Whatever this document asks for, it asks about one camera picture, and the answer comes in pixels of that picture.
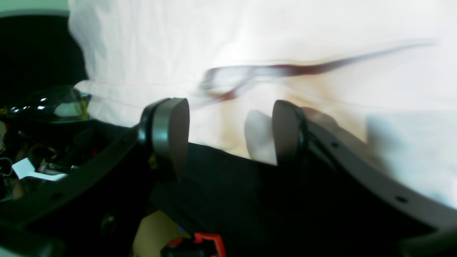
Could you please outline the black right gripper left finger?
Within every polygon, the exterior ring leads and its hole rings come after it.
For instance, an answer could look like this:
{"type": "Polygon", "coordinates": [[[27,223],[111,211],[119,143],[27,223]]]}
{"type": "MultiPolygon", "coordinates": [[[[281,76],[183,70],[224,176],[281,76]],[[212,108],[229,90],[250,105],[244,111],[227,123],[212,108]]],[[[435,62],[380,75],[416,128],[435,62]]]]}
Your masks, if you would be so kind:
{"type": "Polygon", "coordinates": [[[128,256],[154,186],[183,178],[189,121],[185,98],[150,104],[77,171],[2,205],[1,256],[128,256]]]}

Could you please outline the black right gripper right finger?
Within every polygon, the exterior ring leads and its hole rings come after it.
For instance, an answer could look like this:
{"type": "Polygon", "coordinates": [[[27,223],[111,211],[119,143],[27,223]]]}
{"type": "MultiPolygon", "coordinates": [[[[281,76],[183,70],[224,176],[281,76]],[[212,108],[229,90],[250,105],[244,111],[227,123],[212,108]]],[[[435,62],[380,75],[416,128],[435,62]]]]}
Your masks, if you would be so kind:
{"type": "Polygon", "coordinates": [[[317,175],[311,155],[330,169],[319,203],[341,211],[349,232],[403,257],[456,256],[455,209],[388,178],[289,101],[275,102],[272,133],[289,176],[317,175]]]}

